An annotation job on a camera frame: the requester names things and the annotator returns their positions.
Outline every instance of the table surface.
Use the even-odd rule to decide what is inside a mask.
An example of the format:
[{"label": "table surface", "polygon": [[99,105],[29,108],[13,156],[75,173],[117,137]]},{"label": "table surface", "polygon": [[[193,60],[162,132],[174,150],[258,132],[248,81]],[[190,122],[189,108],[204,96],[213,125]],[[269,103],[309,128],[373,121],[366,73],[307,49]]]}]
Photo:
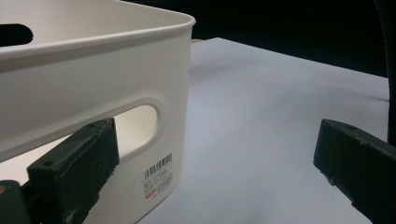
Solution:
[{"label": "table surface", "polygon": [[192,44],[183,174],[146,223],[371,223],[313,165],[322,119],[387,136],[388,80],[229,40]]}]

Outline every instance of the barcode label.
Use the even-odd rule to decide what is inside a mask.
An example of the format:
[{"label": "barcode label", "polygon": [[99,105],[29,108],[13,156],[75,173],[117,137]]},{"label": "barcode label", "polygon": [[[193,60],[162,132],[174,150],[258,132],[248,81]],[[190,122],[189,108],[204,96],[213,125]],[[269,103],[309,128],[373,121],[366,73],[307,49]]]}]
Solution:
[{"label": "barcode label", "polygon": [[164,166],[166,166],[171,161],[172,161],[172,153],[167,155],[165,158],[158,161],[157,163],[155,163],[150,168],[148,168],[145,172],[145,179],[146,180],[149,179],[152,175],[160,171]]},{"label": "barcode label", "polygon": [[147,200],[157,198],[171,185],[173,179],[172,153],[149,167],[141,176],[145,198]]}]

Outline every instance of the plastic container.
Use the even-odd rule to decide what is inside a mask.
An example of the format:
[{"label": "plastic container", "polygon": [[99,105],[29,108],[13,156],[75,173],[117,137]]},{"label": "plastic container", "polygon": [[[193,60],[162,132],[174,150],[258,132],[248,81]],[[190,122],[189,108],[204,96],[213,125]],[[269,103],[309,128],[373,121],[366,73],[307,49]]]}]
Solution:
[{"label": "plastic container", "polygon": [[[0,161],[117,116],[120,165],[84,223],[135,223],[180,178],[194,18],[121,1],[6,0],[0,22],[34,34],[0,48]],[[135,117],[120,114],[147,107],[153,128],[130,146]],[[153,166],[167,175],[148,187]]]}]

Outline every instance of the white plastic bin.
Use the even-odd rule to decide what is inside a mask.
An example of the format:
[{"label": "white plastic bin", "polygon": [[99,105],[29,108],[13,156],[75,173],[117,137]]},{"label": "white plastic bin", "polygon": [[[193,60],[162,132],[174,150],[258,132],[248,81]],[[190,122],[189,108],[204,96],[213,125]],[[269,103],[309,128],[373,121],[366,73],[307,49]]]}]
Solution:
[{"label": "white plastic bin", "polygon": [[[131,117],[116,118],[127,136],[120,165],[84,222],[135,223],[180,178],[194,18],[114,0],[3,0],[0,23],[34,34],[30,44],[0,48],[0,165],[92,121],[151,106],[154,128],[135,146],[125,128]],[[164,158],[169,176],[160,182],[168,184],[154,192],[145,173]]]}]

